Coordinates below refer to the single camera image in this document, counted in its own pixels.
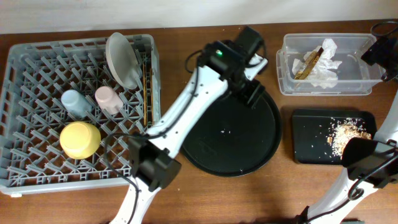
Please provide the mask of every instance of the light blue cup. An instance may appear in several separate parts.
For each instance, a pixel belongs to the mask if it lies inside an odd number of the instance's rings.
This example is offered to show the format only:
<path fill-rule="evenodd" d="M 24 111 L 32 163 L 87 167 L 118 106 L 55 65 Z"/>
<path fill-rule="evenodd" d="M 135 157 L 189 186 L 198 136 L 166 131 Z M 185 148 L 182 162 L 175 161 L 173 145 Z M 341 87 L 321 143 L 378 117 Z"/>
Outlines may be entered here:
<path fill-rule="evenodd" d="M 76 118 L 84 118 L 85 112 L 93 109 L 86 98 L 76 90 L 65 91 L 61 96 L 61 102 L 65 109 Z"/>

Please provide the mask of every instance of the black plate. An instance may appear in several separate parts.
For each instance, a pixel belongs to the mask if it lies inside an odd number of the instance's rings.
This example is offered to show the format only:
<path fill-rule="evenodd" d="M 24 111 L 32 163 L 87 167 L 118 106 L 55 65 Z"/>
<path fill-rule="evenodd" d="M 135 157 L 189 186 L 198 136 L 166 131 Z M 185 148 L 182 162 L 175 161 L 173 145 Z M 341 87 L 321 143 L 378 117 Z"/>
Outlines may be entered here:
<path fill-rule="evenodd" d="M 327 136 L 332 133 L 331 123 L 337 126 L 346 118 L 363 125 L 372 137 L 377 131 L 374 116 L 365 111 L 298 109 L 293 112 L 294 158 L 304 164 L 341 165 L 339 156 L 333 156 L 332 148 L 327 143 Z"/>
<path fill-rule="evenodd" d="M 282 135 L 278 107 L 264 93 L 251 110 L 233 97 L 214 102 L 192 128 L 182 152 L 213 175 L 245 175 L 266 164 Z"/>

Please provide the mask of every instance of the white tissue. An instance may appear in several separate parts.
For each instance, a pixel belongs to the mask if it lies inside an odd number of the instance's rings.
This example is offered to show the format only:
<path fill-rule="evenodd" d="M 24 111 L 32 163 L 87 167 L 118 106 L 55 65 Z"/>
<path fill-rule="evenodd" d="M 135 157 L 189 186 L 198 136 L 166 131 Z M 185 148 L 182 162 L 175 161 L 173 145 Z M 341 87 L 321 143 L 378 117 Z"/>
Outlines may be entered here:
<path fill-rule="evenodd" d="M 316 47 L 313 51 L 318 51 L 320 46 Z M 341 61 L 332 61 L 331 58 L 335 56 L 337 45 L 332 39 L 325 39 L 322 43 L 323 53 L 321 54 L 317 64 L 314 66 L 310 74 L 306 77 L 306 80 L 316 81 L 335 81 L 338 80 L 335 72 L 329 71 L 329 69 L 337 69 L 342 63 Z M 312 52 L 307 52 L 304 55 L 306 60 Z M 296 74 L 300 67 L 303 65 L 299 59 L 294 59 L 292 72 Z M 313 82 L 311 83 L 314 87 L 321 86 L 323 89 L 333 88 L 337 85 L 335 82 Z"/>

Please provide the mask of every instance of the clear plastic container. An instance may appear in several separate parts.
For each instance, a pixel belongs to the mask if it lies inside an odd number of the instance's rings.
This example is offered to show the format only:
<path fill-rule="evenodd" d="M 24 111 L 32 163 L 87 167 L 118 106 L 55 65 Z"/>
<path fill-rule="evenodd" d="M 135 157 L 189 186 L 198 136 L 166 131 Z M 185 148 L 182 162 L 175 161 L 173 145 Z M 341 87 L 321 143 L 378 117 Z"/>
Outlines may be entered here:
<path fill-rule="evenodd" d="M 304 62 L 303 56 L 313 51 L 318 45 L 322 45 L 326 38 L 331 38 L 337 45 L 335 56 L 332 60 L 340 60 L 343 63 L 337 70 L 337 81 L 309 81 L 294 80 L 292 65 L 295 58 Z M 367 51 L 376 38 L 371 34 L 287 34 L 284 37 L 284 45 L 277 52 L 277 74 L 280 92 L 283 95 L 368 95 L 372 92 L 372 86 L 382 82 L 383 68 L 374 64 L 369 66 L 361 60 L 361 56 Z M 314 87 L 320 83 L 336 83 L 333 88 Z"/>

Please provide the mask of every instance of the dish rack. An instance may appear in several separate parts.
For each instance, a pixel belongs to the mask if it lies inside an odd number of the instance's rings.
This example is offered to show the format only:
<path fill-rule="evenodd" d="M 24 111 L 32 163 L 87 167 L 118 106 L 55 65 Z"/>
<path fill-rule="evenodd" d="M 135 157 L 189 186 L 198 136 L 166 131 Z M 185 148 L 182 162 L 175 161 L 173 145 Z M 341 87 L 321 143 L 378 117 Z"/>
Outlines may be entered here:
<path fill-rule="evenodd" d="M 126 185 L 102 159 L 103 139 L 112 133 L 144 132 L 160 119 L 159 53 L 150 35 L 126 36 L 141 56 L 144 75 L 135 90 L 118 85 L 106 63 L 107 38 L 19 44 L 11 47 L 0 96 L 0 191 L 12 197 Z M 101 111 L 95 90 L 112 87 L 124 102 L 120 113 Z M 60 102 L 74 89 L 93 109 L 83 119 Z M 101 145 L 89 158 L 75 160 L 62 150 L 59 135 L 74 121 L 95 125 Z M 130 175 L 129 153 L 122 138 L 108 152 L 112 165 Z"/>

